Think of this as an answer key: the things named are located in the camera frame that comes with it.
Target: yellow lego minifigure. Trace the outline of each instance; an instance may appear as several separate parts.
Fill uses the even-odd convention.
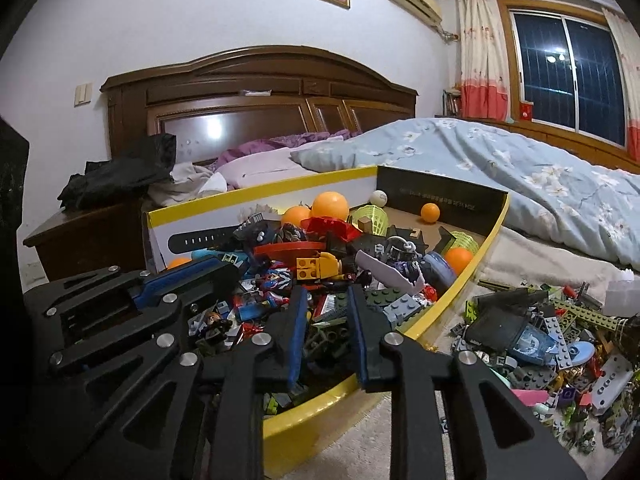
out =
[[[342,265],[331,253],[320,253],[318,258],[297,258],[296,269],[299,280],[324,280],[342,273]]]

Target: wall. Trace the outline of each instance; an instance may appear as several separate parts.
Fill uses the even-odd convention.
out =
[[[20,264],[37,261],[22,240],[53,215],[69,175],[108,158],[111,75],[256,44],[305,44],[351,57],[417,89],[417,113],[441,108],[449,82],[443,41],[389,0],[39,0],[0,60],[0,114],[31,143]],[[91,104],[73,108],[92,82]]]

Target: orange ball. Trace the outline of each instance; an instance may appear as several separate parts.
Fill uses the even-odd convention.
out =
[[[435,224],[440,218],[440,208],[437,204],[429,202],[422,206],[420,216],[427,224]]]
[[[295,205],[284,212],[280,218],[280,225],[293,224],[300,227],[300,222],[306,218],[311,218],[311,209],[305,205]]]
[[[311,205],[312,216],[330,216],[339,220],[346,220],[349,216],[347,199],[335,191],[325,191],[316,196]]]
[[[465,270],[473,257],[474,254],[464,247],[454,247],[444,255],[444,259],[458,276]]]
[[[167,270],[173,269],[174,267],[179,267],[183,264],[188,264],[191,261],[191,258],[188,256],[178,256],[175,260],[171,260],[169,265],[166,266]]]

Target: pink lego piece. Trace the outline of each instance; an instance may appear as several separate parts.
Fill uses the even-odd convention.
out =
[[[590,406],[591,404],[593,404],[591,402],[591,392],[582,394],[582,396],[580,397],[580,406]]]
[[[525,406],[532,408],[536,404],[544,404],[549,398],[545,390],[511,390]]]

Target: purple bedding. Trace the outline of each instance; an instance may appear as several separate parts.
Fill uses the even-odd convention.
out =
[[[270,152],[279,148],[297,148],[308,142],[315,142],[316,140],[325,140],[331,137],[342,136],[344,140],[351,139],[361,134],[361,132],[350,132],[349,130],[341,130],[330,134],[329,132],[306,132],[304,134],[295,134],[283,137],[273,137],[272,139],[258,139],[250,140],[244,144],[241,144],[237,148],[231,148],[223,152],[213,164],[209,164],[207,168],[211,171],[216,171],[217,168],[240,158],[241,156],[251,155],[252,153]]]

